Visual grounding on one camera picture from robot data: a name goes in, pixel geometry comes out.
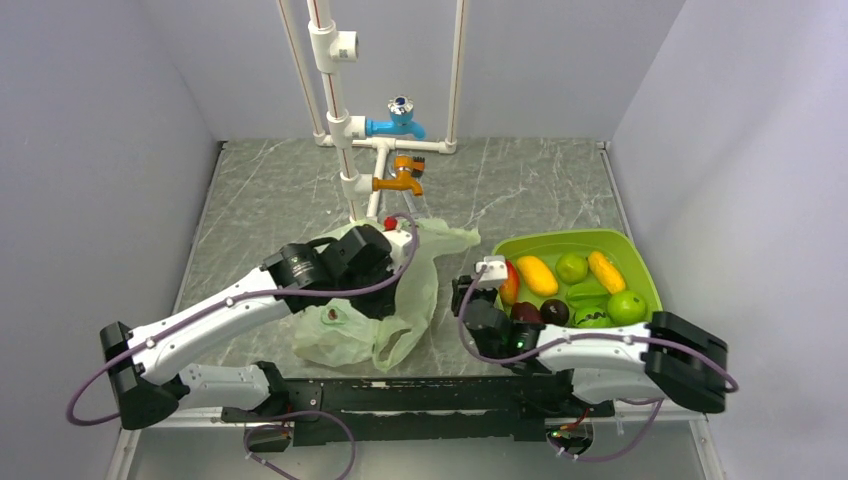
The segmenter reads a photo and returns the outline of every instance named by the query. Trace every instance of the green apple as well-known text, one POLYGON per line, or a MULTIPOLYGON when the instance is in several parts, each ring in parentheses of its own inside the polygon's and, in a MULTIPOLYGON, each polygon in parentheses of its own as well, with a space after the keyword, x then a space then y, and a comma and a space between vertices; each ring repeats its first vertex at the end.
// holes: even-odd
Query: green apple
POLYGON ((615 325, 601 307, 586 307, 574 314, 573 325, 577 328, 612 328, 615 325))
POLYGON ((648 302, 632 290, 622 290, 607 302, 607 313, 619 327, 633 325, 645 320, 648 313, 648 302))

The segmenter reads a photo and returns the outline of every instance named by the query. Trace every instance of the blue faucet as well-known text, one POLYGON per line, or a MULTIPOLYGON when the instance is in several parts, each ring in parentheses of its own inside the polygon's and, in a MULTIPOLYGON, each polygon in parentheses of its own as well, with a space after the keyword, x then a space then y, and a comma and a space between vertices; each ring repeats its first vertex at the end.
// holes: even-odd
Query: blue faucet
POLYGON ((411 133, 418 140, 427 137, 427 132, 417 122, 412 120, 412 100, 399 95, 389 102, 390 122, 375 122, 365 119, 365 135, 407 135, 411 133))

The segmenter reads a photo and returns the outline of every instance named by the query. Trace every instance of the white pvc pipe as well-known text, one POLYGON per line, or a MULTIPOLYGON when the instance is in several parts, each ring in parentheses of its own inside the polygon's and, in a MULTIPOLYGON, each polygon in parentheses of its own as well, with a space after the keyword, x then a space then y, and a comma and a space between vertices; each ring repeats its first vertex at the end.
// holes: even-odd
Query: white pvc pipe
POLYGON ((292 14, 291 0, 277 0, 277 4, 280 6, 280 20, 283 22, 286 36, 289 39, 289 48, 294 58, 297 77, 300 80, 303 98, 306 100, 306 108, 309 110, 309 117, 312 120, 312 135, 315 138, 321 138, 326 135, 326 132, 321 124, 321 113, 318 111, 315 89, 312 88, 312 83, 309 81, 309 74, 304 71, 302 66, 306 57, 303 55, 303 47, 300 44, 300 31, 292 14))
POLYGON ((332 42, 338 38, 338 32, 335 22, 330 17, 328 0, 308 0, 307 3, 309 4, 309 37, 312 40, 315 63, 321 71, 324 83, 324 96, 327 99, 328 108, 327 126, 339 157, 342 192, 350 207, 351 221, 357 221, 365 212, 357 201, 355 186, 359 181, 359 171, 353 163, 351 139, 345 132, 347 125, 350 124, 350 115, 345 108, 337 59, 334 59, 330 53, 332 42))
MULTIPOLYGON (((364 148, 377 148, 374 144, 374 141, 382 141, 382 140, 390 140, 392 143, 389 144, 390 150, 420 150, 422 152, 439 152, 439 153, 453 153, 455 150, 455 146, 451 147, 445 144, 444 141, 441 142, 421 142, 418 140, 400 140, 394 138, 384 138, 384 137, 371 137, 366 138, 364 140, 354 140, 354 147, 364 147, 364 148)), ((322 147, 332 147, 333 139, 329 135, 325 136, 320 142, 319 145, 322 147)))
POLYGON ((459 109, 459 92, 462 85, 462 64, 465 58, 465 31, 469 0, 456 0, 456 21, 453 32, 453 58, 451 65, 451 91, 448 101, 448 133, 445 143, 456 148, 456 116, 459 109))
MULTIPOLYGON (((377 147, 377 163, 374 165, 374 178, 383 179, 386 175, 386 158, 389 156, 389 147, 385 144, 377 147)), ((368 210, 365 212, 365 216, 376 220, 377 219, 377 210, 380 208, 380 194, 382 190, 377 190, 376 192, 372 192, 371 196, 368 197, 368 210)))

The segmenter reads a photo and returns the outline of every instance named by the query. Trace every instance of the black metal frame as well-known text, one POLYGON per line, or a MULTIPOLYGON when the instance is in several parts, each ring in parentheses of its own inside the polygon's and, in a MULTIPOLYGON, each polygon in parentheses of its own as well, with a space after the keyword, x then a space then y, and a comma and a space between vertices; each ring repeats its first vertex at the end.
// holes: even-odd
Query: black metal frame
MULTIPOLYGON (((357 440, 512 437, 516 441, 543 441, 546 418, 579 417, 590 408, 571 395, 570 376, 563 372, 539 376, 287 379, 284 383, 292 411, 320 409, 331 413, 348 425, 357 440)), ((612 402, 604 402, 591 406, 590 416, 609 417, 614 413, 612 402)), ((253 423, 266 415, 224 408, 221 419, 253 423)), ((296 446, 312 446, 347 441, 347 437, 338 425, 321 417, 298 419, 293 440, 296 446)))

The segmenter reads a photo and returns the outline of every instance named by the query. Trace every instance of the red button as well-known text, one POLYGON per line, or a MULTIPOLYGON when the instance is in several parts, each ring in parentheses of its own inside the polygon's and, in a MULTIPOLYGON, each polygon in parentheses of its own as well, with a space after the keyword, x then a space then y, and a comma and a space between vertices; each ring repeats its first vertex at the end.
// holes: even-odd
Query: red button
POLYGON ((383 220, 383 226, 386 227, 386 231, 394 230, 397 228, 397 219, 395 217, 386 217, 383 220))

